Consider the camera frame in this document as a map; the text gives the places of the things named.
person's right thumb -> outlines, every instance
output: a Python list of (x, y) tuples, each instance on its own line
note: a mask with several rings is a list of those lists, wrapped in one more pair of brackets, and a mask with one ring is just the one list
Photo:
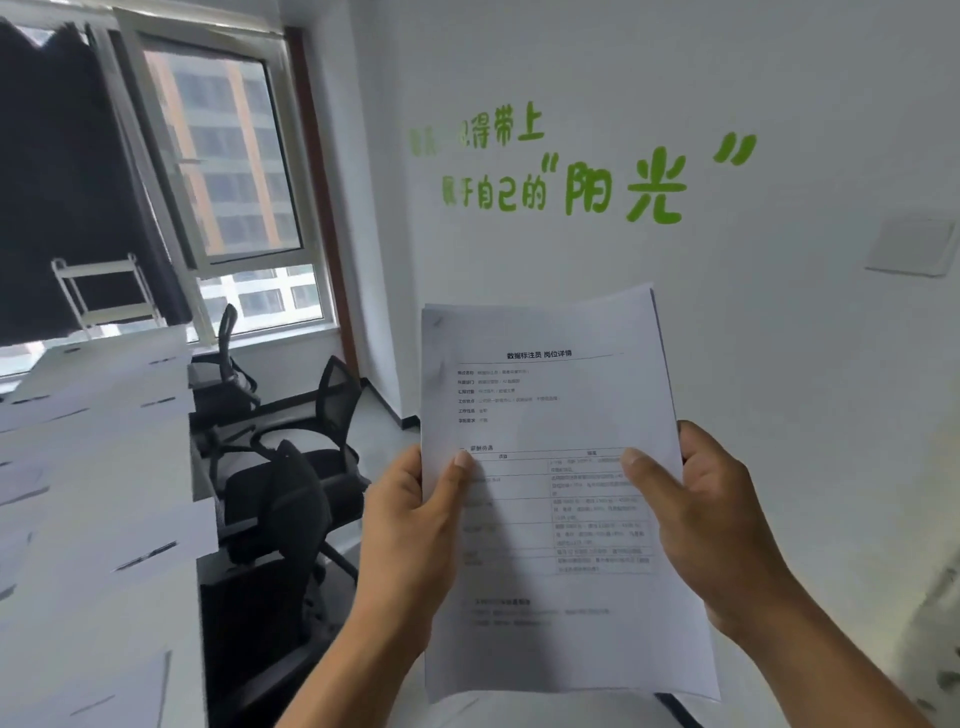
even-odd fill
[(683, 486), (647, 453), (626, 448), (620, 455), (620, 465), (623, 474), (643, 494), (659, 520), (682, 504), (686, 495)]

wall switch plate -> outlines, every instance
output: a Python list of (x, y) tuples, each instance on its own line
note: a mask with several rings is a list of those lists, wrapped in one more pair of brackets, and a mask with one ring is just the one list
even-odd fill
[(945, 276), (956, 251), (956, 222), (904, 216), (883, 223), (867, 269), (912, 276)]

curtain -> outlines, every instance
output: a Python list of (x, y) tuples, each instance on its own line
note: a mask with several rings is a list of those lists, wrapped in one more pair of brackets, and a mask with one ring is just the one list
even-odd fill
[[(167, 324), (191, 320), (93, 50), (66, 25), (36, 47), (0, 19), (0, 346), (77, 323), (50, 268), (133, 253)], [(78, 279), (91, 309), (142, 301), (130, 274)]]

person's right hand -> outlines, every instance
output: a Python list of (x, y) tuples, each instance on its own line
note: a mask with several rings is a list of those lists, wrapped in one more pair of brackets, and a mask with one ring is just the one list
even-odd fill
[(660, 523), (670, 563), (708, 606), (713, 625), (741, 643), (809, 597), (783, 561), (746, 466), (694, 423), (680, 421), (684, 484), (627, 448), (623, 472)]

mesh chair back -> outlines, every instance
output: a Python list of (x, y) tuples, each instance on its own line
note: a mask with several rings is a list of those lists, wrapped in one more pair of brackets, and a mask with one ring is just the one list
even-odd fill
[(326, 362), (317, 390), (317, 422), (338, 448), (347, 445), (347, 432), (363, 388), (347, 365), (336, 356)]
[(233, 362), (230, 361), (230, 336), (237, 323), (237, 309), (228, 303), (224, 315), (220, 319), (220, 332), (217, 334), (217, 344), (220, 347), (220, 379), (231, 381), (236, 373), (233, 371)]
[(289, 440), (276, 449), (259, 522), (305, 587), (333, 519), (320, 479)]

